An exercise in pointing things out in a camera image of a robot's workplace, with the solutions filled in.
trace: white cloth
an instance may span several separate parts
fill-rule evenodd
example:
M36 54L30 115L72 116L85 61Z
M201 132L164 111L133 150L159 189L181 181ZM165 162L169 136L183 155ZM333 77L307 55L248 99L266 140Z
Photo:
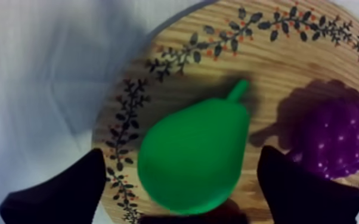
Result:
M359 1L338 1L359 17ZM90 150L123 65L157 26L198 2L0 0L0 202ZM94 223L111 223L100 206Z

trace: round wooden tray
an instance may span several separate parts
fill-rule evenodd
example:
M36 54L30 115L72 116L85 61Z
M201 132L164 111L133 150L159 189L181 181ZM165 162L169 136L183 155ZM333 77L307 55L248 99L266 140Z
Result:
M252 82L242 101L253 117L231 198L252 223L272 223L256 178L261 147L286 151L289 127L304 112L358 94L359 21L329 2L238 0L216 2L163 30L110 91L94 129L92 146L104 151L107 165L101 200L114 222L169 213L137 176L146 131L167 114L223 97L240 78ZM359 187L359 173L336 181Z

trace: painted vine decoration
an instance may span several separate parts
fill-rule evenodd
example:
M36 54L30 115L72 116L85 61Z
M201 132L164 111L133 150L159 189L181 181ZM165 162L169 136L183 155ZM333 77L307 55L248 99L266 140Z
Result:
M109 159L116 161L115 169L117 172L123 170L125 163L134 163L128 156L130 150L125 148L125 146L127 143L139 138L139 134L136 133L136 130L140 127L137 121L138 114L136 110L140 107L144 107L146 102L150 102L150 96L145 94L147 79L126 79L123 82L125 84L125 96L119 95L116 97L116 101L121 105L120 111L115 115L119 124L116 124L114 127L109 127L112 138L105 142L113 151ZM138 204L129 202L137 199L137 196L131 190L137 186L133 186L125 180L125 176L128 175L117 175L111 167L107 168L107 174L107 182L112 183L111 188L119 188L113 200L118 200L120 197L123 199L121 202L117 202L117 205L126 211L123 220L131 224L137 223L142 213L136 209Z
M184 67L190 63L190 58L193 57L195 63L200 63L202 60L202 51L206 51L207 56L213 56L214 60L220 56L223 51L228 49L227 43L230 43L230 49L233 55L237 55L239 42L242 42L245 37L253 40L253 28L259 30L271 30L270 41L274 42L280 38L280 33L284 33L289 38L290 30L295 29L304 42L308 40L317 41L320 38L330 38L330 41L339 46L341 42L350 44L353 49L359 52L359 35L354 36L350 29L353 27L352 22L343 22L337 16L333 20L329 20L325 15L317 18L311 9L306 12L298 10L297 6L290 9L289 12L280 13L279 9L273 14L273 19L262 21L263 13L250 14L241 7L238 11L238 18L241 22L227 21L230 32L217 32L212 26L204 26L203 30L209 35L218 34L219 40L214 41L210 38L209 41L199 42L198 33L193 33L189 43L184 45L181 50L173 48L165 49L163 46L158 47L157 52L161 52L159 58L146 61L146 67L150 73L157 74L157 80L164 81L166 76L171 74L184 74Z
M281 33L289 38L290 30L295 29L303 42L326 38L330 39L335 47L341 43L347 43L359 53L359 35L351 33L350 29L353 27L351 21L343 22L338 16L333 20L329 20L325 15L317 18L312 13L314 9L302 12L298 10L297 5L296 2L289 12L281 13L277 8L272 19L267 21L263 20L263 13L247 13L243 7L240 7L238 10L239 23L226 20L231 31L219 32L212 26L203 27L205 33L218 35L217 41L214 38L209 38L209 41L199 41L198 33L193 33L189 42L182 49L159 46L157 52L161 53L160 57L147 60L146 68L149 73L156 75L159 82L163 82L164 78L172 74L183 75L185 66L190 64L191 60L194 63L200 63L203 51L206 51L206 55L213 57L214 60L217 60L223 51L232 51L236 56L240 42L248 37L251 41L253 40L254 29L270 30L271 42L280 39ZM137 210L138 205L130 202L137 199L131 190L137 186L133 186L125 180L127 175L121 175L118 172L122 172L125 164L134 163L127 156L129 150L125 146L139 137L139 134L136 133L140 127L137 121L137 109L150 102L150 96L145 93L147 79L124 80L123 83L125 85L124 97L123 95L116 97L117 102L121 105L120 111L115 115L118 124L109 127L112 139L105 142L113 150L113 154L109 158L116 161L115 168L107 168L107 181L112 183L111 188L119 188L113 200L117 200L117 205L126 211L123 220L135 224L138 223L138 219L142 215Z
M122 207L126 211L123 220L129 221L131 224L136 224L142 213L136 209L138 204L129 202L130 200L135 200L137 196L131 191L131 188L134 186L132 184L128 184L127 181L124 180L128 175L116 176L114 170L110 167L107 168L107 173L113 177L112 180L110 177L107 177L108 182L113 181L111 188L119 188L118 193L113 197L113 200L118 200L120 197L123 199L122 202L117 203L118 206Z

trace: purple grapes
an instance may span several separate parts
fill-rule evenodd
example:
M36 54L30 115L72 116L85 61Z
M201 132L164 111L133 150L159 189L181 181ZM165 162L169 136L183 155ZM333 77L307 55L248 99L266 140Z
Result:
M333 99L307 114L287 155L316 175L342 178L359 171L359 100Z

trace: toy pear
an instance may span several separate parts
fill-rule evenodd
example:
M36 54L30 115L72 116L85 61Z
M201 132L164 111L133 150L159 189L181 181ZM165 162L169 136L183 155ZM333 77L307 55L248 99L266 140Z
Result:
M156 123L138 155L138 175L149 196L176 214L200 214L222 204L242 169L250 122L238 103L249 82L227 99L211 98Z

